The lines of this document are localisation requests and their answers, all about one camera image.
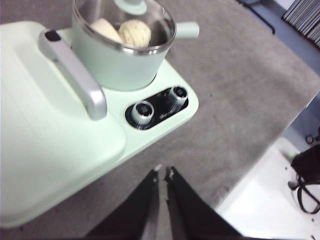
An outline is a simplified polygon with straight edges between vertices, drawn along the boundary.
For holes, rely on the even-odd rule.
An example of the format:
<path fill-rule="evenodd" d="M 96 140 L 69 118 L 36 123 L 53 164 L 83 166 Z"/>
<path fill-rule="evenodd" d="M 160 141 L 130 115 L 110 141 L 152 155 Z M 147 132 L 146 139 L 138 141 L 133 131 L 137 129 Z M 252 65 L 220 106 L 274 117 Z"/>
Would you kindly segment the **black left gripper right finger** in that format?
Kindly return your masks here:
<path fill-rule="evenodd" d="M 217 214 L 178 170 L 166 168 L 167 208 L 174 240 L 240 240 L 243 235 Z"/>

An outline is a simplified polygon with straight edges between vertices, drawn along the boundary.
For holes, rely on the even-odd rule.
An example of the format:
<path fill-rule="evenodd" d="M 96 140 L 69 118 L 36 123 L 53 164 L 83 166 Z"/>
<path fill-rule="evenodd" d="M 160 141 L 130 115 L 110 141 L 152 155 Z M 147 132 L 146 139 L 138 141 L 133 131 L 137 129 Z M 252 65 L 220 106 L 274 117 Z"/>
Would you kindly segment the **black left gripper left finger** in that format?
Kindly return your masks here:
<path fill-rule="evenodd" d="M 152 168 L 139 185 L 86 237 L 96 240 L 154 240 L 160 210 L 159 170 Z"/>

